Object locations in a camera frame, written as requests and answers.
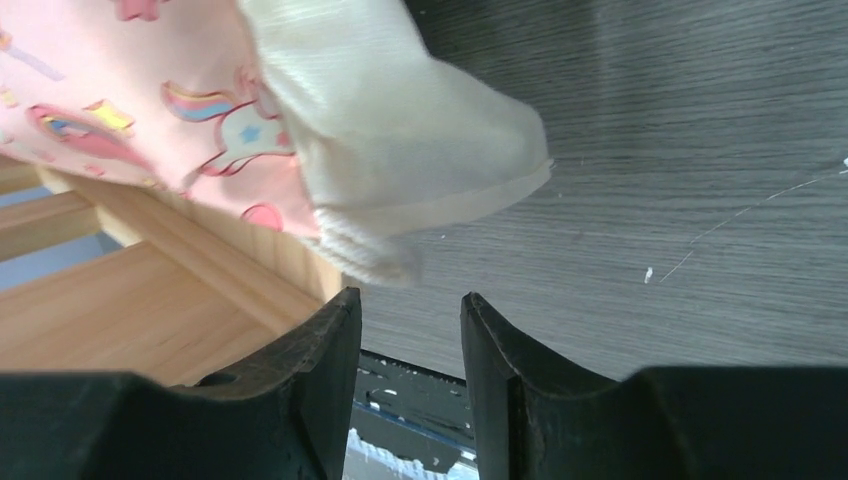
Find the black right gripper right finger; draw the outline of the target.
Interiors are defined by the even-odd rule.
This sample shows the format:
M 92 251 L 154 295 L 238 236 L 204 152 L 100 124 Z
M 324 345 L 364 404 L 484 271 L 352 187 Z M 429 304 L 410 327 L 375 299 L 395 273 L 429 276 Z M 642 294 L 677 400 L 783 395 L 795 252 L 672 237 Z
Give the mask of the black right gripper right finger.
M 843 479 L 842 367 L 662 366 L 623 381 L 513 326 L 481 295 L 461 336 L 483 479 Z

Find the wooden slatted pet bed frame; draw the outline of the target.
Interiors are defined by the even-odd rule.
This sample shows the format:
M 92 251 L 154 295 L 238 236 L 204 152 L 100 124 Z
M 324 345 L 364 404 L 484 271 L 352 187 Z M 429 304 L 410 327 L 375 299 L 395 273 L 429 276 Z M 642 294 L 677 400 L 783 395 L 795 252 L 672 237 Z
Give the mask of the wooden slatted pet bed frame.
M 1 369 L 131 370 L 191 385 L 282 337 L 344 287 L 293 237 L 172 194 L 6 158 L 1 257 L 104 233 L 118 250 L 1 293 Z

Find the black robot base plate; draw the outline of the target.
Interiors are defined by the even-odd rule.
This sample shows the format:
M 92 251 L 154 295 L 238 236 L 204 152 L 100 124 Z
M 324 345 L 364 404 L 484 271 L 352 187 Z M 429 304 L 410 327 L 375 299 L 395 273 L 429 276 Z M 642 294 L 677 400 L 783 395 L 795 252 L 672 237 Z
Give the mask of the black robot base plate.
M 477 465 L 466 382 L 422 366 L 362 350 L 351 427 L 365 443 L 427 471 Z

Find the pink unicorn print cushion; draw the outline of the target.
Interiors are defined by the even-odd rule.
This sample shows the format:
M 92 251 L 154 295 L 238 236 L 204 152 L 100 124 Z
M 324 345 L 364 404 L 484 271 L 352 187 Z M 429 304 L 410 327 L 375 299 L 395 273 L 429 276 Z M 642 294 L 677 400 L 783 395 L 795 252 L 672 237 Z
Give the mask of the pink unicorn print cushion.
M 400 1 L 5 1 L 1 150 L 285 232 L 413 283 L 402 234 L 551 176 L 530 106 L 433 57 Z

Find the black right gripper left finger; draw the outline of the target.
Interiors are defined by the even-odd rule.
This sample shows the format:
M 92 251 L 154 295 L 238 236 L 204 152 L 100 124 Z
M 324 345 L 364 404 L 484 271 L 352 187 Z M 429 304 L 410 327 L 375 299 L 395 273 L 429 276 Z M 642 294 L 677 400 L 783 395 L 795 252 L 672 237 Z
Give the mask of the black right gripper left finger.
M 356 288 L 192 386 L 129 372 L 1 378 L 5 479 L 339 479 L 360 355 Z

